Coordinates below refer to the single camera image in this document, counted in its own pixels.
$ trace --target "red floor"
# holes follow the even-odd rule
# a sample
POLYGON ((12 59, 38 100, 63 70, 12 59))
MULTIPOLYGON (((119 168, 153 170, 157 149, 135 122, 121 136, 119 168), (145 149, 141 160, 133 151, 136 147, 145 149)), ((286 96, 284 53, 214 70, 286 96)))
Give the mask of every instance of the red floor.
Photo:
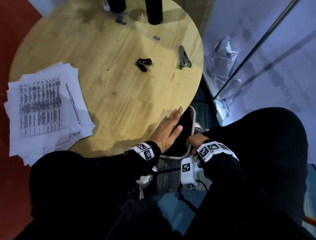
POLYGON ((0 0, 0 240, 11 240, 32 220, 28 191, 30 167, 9 157, 9 120, 3 103, 12 60, 41 15, 27 0, 0 0))

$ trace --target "round wooden table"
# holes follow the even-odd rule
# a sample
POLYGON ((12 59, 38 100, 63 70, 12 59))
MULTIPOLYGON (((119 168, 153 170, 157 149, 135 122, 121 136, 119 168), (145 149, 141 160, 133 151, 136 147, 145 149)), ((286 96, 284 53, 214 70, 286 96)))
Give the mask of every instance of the round wooden table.
POLYGON ((9 81, 60 61, 79 69, 82 95, 96 125, 93 136, 70 149, 84 157, 119 154, 148 140, 164 116, 188 107, 202 76, 202 40, 178 4, 163 0, 164 19, 156 26, 148 23, 144 0, 127 0, 126 6, 124 26, 104 11, 101 0, 65 2, 31 29, 11 66, 9 81), (179 69, 180 45, 192 68, 179 69), (151 58, 150 71, 140 71, 139 58, 151 58))

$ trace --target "small metal object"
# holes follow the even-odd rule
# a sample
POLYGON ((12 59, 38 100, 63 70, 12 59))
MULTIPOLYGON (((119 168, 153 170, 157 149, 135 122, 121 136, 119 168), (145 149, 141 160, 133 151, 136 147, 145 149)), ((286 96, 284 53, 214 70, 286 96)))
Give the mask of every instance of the small metal object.
POLYGON ((116 22, 117 23, 119 23, 119 24, 122 24, 122 25, 126 25, 126 23, 125 22, 123 22, 123 16, 122 16, 122 14, 121 13, 117 13, 116 14, 116 22))
POLYGON ((147 59, 142 59, 142 58, 140 58, 140 59, 138 59, 137 60, 137 62, 136 62, 136 64, 137 64, 137 66, 140 68, 140 70, 142 70, 143 72, 146 72, 148 69, 149 69, 149 67, 152 65, 152 61, 151 61, 151 59, 150 58, 147 58, 147 59))
POLYGON ((179 52, 180 52, 180 70, 185 66, 192 67, 192 63, 189 60, 189 57, 186 54, 184 47, 182 45, 179 47, 179 52))

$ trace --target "hand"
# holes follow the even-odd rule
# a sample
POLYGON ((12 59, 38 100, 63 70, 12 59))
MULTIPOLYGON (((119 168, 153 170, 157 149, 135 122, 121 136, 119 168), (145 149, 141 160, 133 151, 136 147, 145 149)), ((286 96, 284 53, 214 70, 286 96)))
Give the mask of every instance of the hand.
POLYGON ((200 133, 197 133, 197 134, 194 134, 190 137, 187 138, 186 140, 186 146, 188 147, 190 144, 194 147, 193 150, 192 150, 192 153, 194 155, 197 154, 197 149, 202 145, 202 143, 209 139, 208 137, 205 137, 204 135, 200 134, 200 133))
POLYGON ((179 107, 179 109, 172 112, 170 117, 164 117, 156 131, 149 138, 149 141, 153 141, 158 145, 161 153, 167 151, 182 132, 183 126, 181 125, 174 129, 180 120, 181 113, 182 107, 179 107))

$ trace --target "stack of paper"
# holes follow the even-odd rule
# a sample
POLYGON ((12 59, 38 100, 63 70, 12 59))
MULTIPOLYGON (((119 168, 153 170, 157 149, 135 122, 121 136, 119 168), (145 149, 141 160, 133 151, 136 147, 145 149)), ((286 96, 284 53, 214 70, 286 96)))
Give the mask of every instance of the stack of paper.
POLYGON ((10 156, 32 166, 43 155, 68 150, 92 135, 95 125, 84 103, 78 69, 57 63, 10 82, 4 103, 10 119, 10 156))

